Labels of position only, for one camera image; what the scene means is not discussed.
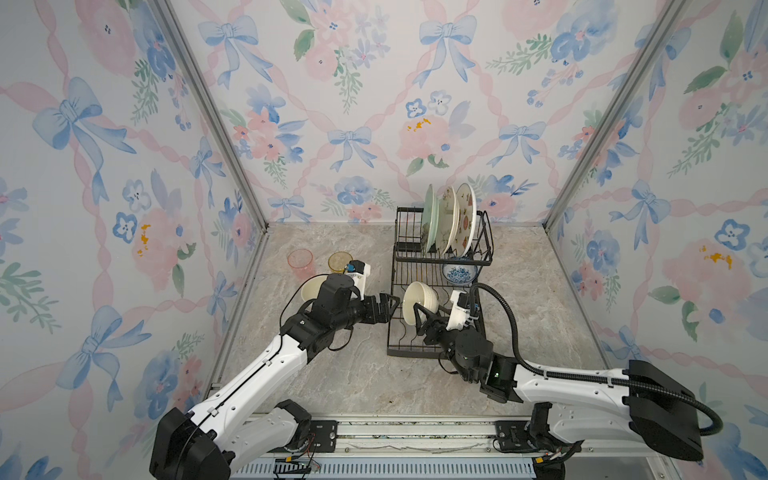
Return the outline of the white floral plate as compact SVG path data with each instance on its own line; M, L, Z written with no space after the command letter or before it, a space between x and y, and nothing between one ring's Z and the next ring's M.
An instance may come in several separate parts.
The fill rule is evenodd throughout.
M459 222L452 248L456 257L463 257L469 252L476 231L477 199L474 188L469 183L461 184L456 192L456 200Z

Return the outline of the yellow glass cup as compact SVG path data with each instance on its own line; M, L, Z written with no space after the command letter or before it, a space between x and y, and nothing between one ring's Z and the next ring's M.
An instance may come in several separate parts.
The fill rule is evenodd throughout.
M344 274L353 256L346 251L334 252L327 261L328 268L332 273Z

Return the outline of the pink glass cup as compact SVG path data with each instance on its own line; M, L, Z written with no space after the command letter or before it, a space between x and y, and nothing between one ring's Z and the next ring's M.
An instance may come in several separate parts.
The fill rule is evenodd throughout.
M299 282L304 282L315 275L313 253L306 248L299 248L287 256L287 263Z

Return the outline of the white blue floral bowl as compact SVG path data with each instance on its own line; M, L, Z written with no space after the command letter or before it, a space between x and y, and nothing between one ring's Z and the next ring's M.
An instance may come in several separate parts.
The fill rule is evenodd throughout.
M465 258L454 257L442 266L442 276L451 285L471 285L479 276L481 267Z

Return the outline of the cream ribbed bowl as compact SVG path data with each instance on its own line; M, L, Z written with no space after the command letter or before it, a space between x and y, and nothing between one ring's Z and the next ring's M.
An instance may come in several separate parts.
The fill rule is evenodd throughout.
M437 293L429 285L422 282L412 282L406 289L402 303L404 322L409 326L416 325L415 305L421 305L431 313L439 310Z

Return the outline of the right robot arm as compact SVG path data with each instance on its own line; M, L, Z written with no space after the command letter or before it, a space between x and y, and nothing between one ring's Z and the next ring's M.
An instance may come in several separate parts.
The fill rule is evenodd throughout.
M532 405L526 433L538 450L618 440L642 442L678 460L703 459L695 395L651 363L632 360L625 369L598 371L524 366L495 352L474 328L450 329L448 318L420 304L411 310L418 335L440 346L464 381L493 401Z

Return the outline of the black wire dish rack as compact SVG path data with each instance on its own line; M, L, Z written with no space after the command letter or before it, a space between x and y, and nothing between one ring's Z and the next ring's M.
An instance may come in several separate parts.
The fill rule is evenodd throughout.
M396 210L395 234L392 249L391 294L404 297L407 287L415 281L425 283L435 290L440 307L450 309L450 296L453 290L467 291L479 280L482 270L493 260L494 241L488 214L477 212L477 230L469 252L460 258L472 261L481 267L478 278L467 286L448 283L442 276L442 266L456 257L449 252L439 254L435 248L428 253L421 251L420 225L423 209L421 207L399 207ZM386 353L401 358L436 359L439 347L427 346L417 334L415 326L404 322L402 309L398 308L389 327Z

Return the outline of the green plate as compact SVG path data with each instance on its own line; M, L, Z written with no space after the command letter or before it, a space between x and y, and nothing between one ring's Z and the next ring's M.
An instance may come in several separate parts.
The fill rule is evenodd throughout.
M430 184L427 188L420 225L420 245L423 253L428 253L435 244L439 222L439 200Z

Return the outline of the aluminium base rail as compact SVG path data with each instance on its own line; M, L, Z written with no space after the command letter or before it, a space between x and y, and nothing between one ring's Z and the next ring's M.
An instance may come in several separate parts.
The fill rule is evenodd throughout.
M229 432L177 410L158 426L156 479L563 479L521 417L340 416L278 407Z

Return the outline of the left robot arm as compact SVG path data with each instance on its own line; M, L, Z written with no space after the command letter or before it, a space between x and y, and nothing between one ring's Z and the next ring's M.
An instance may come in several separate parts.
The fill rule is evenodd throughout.
M265 350L234 379L188 412L174 408L160 420L149 472L156 479L228 479L275 449L310 443L312 416L284 400L259 419L255 409L283 383L330 348L337 332L387 324L400 304L386 293L367 295L360 276L331 274L314 299L282 325Z

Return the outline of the cream plate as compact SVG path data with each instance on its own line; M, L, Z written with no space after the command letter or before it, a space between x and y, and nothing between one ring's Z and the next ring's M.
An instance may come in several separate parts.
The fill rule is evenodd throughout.
M457 199L452 186L449 186L443 193L439 207L435 247L439 254L445 255L452 248L455 230L458 225Z

